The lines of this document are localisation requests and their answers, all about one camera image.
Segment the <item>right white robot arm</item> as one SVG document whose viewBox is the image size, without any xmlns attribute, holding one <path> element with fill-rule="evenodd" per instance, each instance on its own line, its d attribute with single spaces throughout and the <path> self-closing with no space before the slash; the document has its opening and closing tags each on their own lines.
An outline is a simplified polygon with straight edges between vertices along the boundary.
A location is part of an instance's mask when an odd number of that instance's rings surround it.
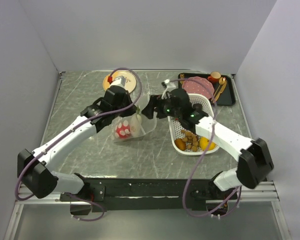
<svg viewBox="0 0 300 240">
<path fill-rule="evenodd" d="M 222 171 L 213 178 L 208 192 L 214 199 L 222 198 L 227 190 L 238 186 L 254 189 L 274 169 L 269 148 L 263 139 L 250 139 L 218 123 L 194 106 L 189 95 L 181 88 L 168 92 L 165 97 L 152 95 L 141 112 L 148 119 L 154 115 L 159 119 L 177 119 L 184 129 L 209 138 L 238 162 L 236 168 Z"/>
</svg>

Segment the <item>clear dotted zip bag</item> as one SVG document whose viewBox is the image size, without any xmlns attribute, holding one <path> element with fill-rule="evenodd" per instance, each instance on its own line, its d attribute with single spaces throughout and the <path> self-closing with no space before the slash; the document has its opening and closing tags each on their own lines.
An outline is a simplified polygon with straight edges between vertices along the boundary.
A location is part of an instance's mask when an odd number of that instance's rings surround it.
<svg viewBox="0 0 300 240">
<path fill-rule="evenodd" d="M 155 130 L 157 119 L 155 117 L 148 119 L 142 114 L 149 100 L 149 93 L 141 96 L 136 103 L 136 113 L 131 116 L 118 117 L 112 122 L 110 137 L 114 142 L 140 138 Z"/>
</svg>

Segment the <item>white radish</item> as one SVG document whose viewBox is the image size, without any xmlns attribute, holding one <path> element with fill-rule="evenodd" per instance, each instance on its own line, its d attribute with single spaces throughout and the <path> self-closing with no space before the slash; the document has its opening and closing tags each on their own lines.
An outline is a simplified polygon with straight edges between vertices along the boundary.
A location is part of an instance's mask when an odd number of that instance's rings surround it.
<svg viewBox="0 0 300 240">
<path fill-rule="evenodd" d="M 143 133 L 141 110 L 139 106 L 137 106 L 136 112 L 130 119 L 130 132 L 133 138 L 140 137 Z"/>
</svg>

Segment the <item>red apple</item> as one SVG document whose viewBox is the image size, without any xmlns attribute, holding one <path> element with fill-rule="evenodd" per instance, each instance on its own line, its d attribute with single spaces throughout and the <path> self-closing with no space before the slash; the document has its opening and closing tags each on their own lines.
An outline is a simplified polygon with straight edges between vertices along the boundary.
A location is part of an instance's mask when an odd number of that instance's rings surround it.
<svg viewBox="0 0 300 240">
<path fill-rule="evenodd" d="M 131 137 L 131 127 L 127 120 L 123 120 L 115 126 L 114 137 L 117 139 L 127 139 Z"/>
</svg>

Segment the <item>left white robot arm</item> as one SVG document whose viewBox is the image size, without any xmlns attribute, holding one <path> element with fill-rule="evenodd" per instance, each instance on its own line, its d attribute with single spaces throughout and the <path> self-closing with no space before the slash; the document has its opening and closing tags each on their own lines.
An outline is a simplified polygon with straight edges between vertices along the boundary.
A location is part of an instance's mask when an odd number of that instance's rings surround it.
<svg viewBox="0 0 300 240">
<path fill-rule="evenodd" d="M 24 184 L 39 199 L 52 192 L 70 193 L 76 200 L 85 200 L 90 189 L 79 174 L 56 172 L 55 168 L 83 141 L 110 125 L 118 116 L 130 116 L 136 111 L 134 101 L 123 87 L 108 88 L 103 97 L 84 108 L 65 130 L 48 143 L 32 151 L 23 149 L 17 156 L 15 196 Z"/>
</svg>

